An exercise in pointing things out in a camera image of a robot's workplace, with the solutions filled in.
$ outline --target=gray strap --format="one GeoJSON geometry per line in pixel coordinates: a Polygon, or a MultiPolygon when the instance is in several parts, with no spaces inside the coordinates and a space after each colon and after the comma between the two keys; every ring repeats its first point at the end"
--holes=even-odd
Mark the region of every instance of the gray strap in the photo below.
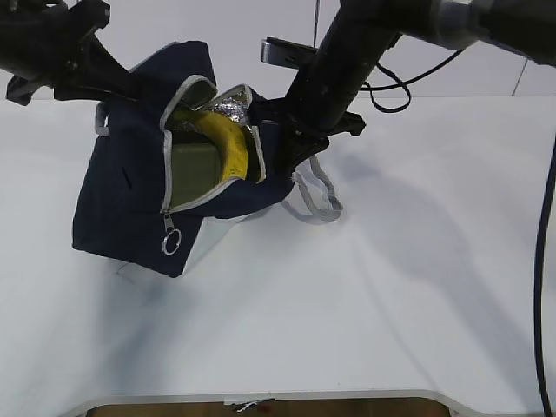
{"type": "Polygon", "coordinates": [[[106,108],[106,103],[100,102],[96,105],[95,115],[95,132],[99,136],[109,136],[106,119],[108,119],[108,109],[106,108]]]}
{"type": "Polygon", "coordinates": [[[297,182],[299,186],[299,190],[301,193],[301,197],[303,201],[307,205],[309,211],[317,218],[323,220],[324,222],[335,222],[341,217],[341,213],[343,211],[343,206],[341,205],[340,201],[336,197],[336,190],[334,188],[333,183],[330,181],[328,176],[322,170],[321,164],[316,156],[312,156],[309,159],[311,163],[311,170],[313,171],[313,175],[319,179],[324,186],[327,188],[327,199],[330,203],[332,208],[318,208],[314,203],[313,197],[309,192],[309,188],[303,180],[303,177],[299,172],[294,172],[293,179],[297,182]]]}

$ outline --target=bag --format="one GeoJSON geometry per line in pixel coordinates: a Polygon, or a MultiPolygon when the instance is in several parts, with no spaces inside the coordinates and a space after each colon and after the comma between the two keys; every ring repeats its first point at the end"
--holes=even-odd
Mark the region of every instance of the bag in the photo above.
{"type": "MultiPolygon", "coordinates": [[[[177,277],[233,224],[283,201],[295,180],[313,203],[299,175],[277,168],[281,127],[250,120],[266,100],[247,85],[215,98],[205,43],[171,44],[134,74],[140,100],[99,104],[75,249],[177,277]]],[[[315,158],[312,165],[319,170],[315,158]]],[[[333,220],[341,205],[323,181],[333,209],[311,209],[333,220]]]]}

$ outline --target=yellow banana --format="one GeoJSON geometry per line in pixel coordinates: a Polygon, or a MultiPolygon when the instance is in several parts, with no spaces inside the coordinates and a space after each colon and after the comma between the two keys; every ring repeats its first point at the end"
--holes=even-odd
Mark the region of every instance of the yellow banana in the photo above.
{"type": "Polygon", "coordinates": [[[221,182],[231,177],[245,180],[247,177],[249,154],[242,129],[229,118],[212,111],[191,111],[180,109],[174,115],[177,121],[185,120],[193,124],[218,148],[222,159],[221,182]]]}

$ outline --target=zipper pull ring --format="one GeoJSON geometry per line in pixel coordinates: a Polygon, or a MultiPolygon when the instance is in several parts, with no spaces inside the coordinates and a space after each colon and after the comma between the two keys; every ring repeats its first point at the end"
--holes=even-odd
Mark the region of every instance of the zipper pull ring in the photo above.
{"type": "Polygon", "coordinates": [[[164,214],[164,228],[166,229],[166,237],[162,242],[162,252],[166,256],[175,255],[175,253],[182,245],[182,231],[178,228],[175,228],[174,222],[172,221],[172,217],[169,213],[164,214]],[[177,240],[177,242],[175,242],[175,246],[173,246],[173,249],[169,250],[170,241],[174,240],[177,240]]]}

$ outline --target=aluminum foil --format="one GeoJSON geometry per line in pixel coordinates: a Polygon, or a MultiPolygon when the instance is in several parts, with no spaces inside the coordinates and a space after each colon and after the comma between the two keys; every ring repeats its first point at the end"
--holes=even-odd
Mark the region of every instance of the aluminum foil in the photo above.
{"type": "Polygon", "coordinates": [[[248,103],[244,90],[238,91],[232,96],[217,99],[207,107],[207,110],[225,115],[241,127],[249,126],[248,103]]]}

